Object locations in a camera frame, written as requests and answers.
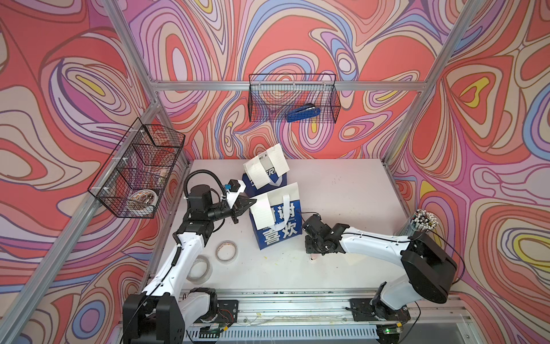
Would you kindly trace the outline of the blue white bag with handles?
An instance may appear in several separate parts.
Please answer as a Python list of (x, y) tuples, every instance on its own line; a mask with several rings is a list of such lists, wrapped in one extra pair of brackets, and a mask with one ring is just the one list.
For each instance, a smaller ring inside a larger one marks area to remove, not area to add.
[(257, 189), (244, 170), (243, 182), (246, 184), (245, 193), (250, 197), (273, 191), (288, 184), (287, 173), (290, 168), (280, 143), (268, 148), (265, 152), (260, 153), (258, 157), (260, 158), (260, 162), (262, 162), (262, 165), (272, 182), (260, 189)]

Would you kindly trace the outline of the blue white paper bag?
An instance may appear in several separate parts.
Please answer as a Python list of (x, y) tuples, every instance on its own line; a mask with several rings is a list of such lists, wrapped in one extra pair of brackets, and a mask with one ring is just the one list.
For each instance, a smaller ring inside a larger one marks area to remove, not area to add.
[(254, 218), (252, 214), (250, 215), (254, 234), (260, 250), (301, 236), (303, 233), (302, 205), (300, 202), (298, 183), (291, 183), (273, 191), (266, 192), (265, 194), (269, 197), (269, 202), (275, 217), (275, 225), (257, 230)]

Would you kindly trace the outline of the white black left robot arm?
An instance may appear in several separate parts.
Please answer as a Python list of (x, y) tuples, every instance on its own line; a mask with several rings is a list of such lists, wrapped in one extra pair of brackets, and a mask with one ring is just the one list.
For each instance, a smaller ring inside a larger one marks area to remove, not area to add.
[(176, 245), (156, 276), (123, 304), (122, 343), (182, 343), (187, 330), (198, 320), (210, 322), (219, 313), (215, 289), (193, 288), (181, 293), (193, 264), (205, 249), (216, 222), (239, 222), (252, 205), (246, 185), (232, 179), (221, 183), (212, 171), (200, 169), (183, 182), (186, 213), (173, 232)]

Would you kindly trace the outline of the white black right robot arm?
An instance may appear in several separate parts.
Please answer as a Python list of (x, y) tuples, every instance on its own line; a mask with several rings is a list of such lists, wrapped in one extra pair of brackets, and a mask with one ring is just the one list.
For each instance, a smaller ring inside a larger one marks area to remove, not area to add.
[(358, 254), (392, 263), (404, 275), (382, 282), (366, 306), (355, 306), (355, 317), (368, 315), (378, 321), (408, 321), (408, 304), (427, 300), (448, 301), (458, 265), (427, 233), (389, 236), (357, 229), (348, 224), (329, 226), (313, 214), (302, 225), (305, 249), (311, 255)]

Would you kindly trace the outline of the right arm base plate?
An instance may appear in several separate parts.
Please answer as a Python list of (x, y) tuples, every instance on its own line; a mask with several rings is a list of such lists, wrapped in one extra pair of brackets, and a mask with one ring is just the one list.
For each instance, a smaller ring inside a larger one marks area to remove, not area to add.
[(349, 307), (355, 322), (379, 321), (390, 323), (407, 323), (410, 313), (405, 306), (399, 310), (388, 308), (383, 302), (374, 302), (370, 298), (349, 299)]

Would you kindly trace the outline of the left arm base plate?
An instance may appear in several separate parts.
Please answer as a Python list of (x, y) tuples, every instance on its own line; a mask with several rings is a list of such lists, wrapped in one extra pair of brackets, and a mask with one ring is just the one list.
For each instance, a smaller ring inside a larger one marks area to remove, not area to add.
[(217, 314), (204, 319), (197, 319), (194, 323), (198, 324), (232, 324), (238, 320), (239, 301), (238, 300), (220, 300), (217, 305)]

